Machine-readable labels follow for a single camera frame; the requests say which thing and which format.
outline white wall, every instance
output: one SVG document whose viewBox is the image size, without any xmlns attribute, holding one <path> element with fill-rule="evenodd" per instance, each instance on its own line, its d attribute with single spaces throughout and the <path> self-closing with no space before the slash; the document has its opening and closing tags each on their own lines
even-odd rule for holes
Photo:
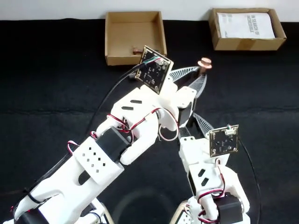
<svg viewBox="0 0 299 224">
<path fill-rule="evenodd" d="M 299 21 L 298 0 L 0 0 L 0 20 L 97 19 L 106 11 L 162 11 L 165 20 L 206 20 L 212 7 L 270 7 Z"/>
</svg>

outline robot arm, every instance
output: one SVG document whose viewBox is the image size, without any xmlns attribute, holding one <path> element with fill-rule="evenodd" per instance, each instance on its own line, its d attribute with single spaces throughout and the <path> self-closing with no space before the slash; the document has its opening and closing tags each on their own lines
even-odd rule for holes
<svg viewBox="0 0 299 224">
<path fill-rule="evenodd" d="M 177 136 L 180 122 L 189 119 L 196 92 L 184 88 L 177 93 L 177 89 L 169 77 L 159 95 L 143 85 L 117 101 L 95 135 L 83 141 L 53 175 L 20 200 L 14 208 L 14 219 L 36 208 L 49 224 L 102 221 L 104 209 L 100 205 L 93 213 L 84 217 L 80 214 L 92 201 L 99 204 L 96 197 L 124 171 L 123 164 L 131 164 L 155 143 L 161 128 L 176 131 Z M 180 109 L 185 109 L 187 117 L 180 117 Z M 129 140 L 120 134 L 120 126 L 127 127 L 122 130 L 131 134 Z M 80 183 L 84 172 L 89 178 Z"/>
<path fill-rule="evenodd" d="M 229 151 L 233 146 L 237 126 L 234 130 L 226 130 L 226 127 L 212 130 L 199 115 L 193 116 L 206 138 L 196 140 L 193 136 L 185 136 L 180 139 L 179 155 L 194 196 L 185 202 L 184 211 L 178 210 L 182 214 L 176 215 L 177 224 L 186 223 L 180 222 L 183 215 L 189 216 L 189 223 L 192 224 L 250 224 L 246 214 L 249 201 L 237 174 L 226 167 L 229 154 L 221 151 Z M 221 148 L 211 149 L 215 141 Z"/>
</svg>

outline paper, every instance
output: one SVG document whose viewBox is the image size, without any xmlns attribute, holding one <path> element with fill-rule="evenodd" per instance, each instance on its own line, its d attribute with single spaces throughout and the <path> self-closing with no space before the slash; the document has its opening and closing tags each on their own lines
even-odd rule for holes
<svg viewBox="0 0 299 224">
<path fill-rule="evenodd" d="M 222 38 L 275 38 L 268 13 L 217 13 Z"/>
</svg>

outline screw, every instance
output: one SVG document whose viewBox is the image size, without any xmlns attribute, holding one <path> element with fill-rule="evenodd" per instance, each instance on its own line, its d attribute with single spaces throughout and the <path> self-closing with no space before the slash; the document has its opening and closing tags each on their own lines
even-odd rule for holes
<svg viewBox="0 0 299 224">
<path fill-rule="evenodd" d="M 207 57 L 203 57 L 200 61 L 198 61 L 197 64 L 200 66 L 199 75 L 203 75 L 206 72 L 206 70 L 211 69 L 211 63 L 211 59 Z"/>
</svg>

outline cardboard box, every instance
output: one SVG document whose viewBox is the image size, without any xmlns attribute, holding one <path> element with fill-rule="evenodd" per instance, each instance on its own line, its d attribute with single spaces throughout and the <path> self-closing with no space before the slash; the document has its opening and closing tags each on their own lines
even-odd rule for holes
<svg viewBox="0 0 299 224">
<path fill-rule="evenodd" d="M 108 65 L 138 64 L 141 55 L 133 55 L 133 48 L 145 45 L 167 55 L 161 12 L 108 12 L 105 29 Z"/>
<path fill-rule="evenodd" d="M 275 38 L 222 38 L 217 13 L 268 13 Z M 215 50 L 277 50 L 285 41 L 285 32 L 274 9 L 269 8 L 213 8 L 209 18 Z"/>
</svg>

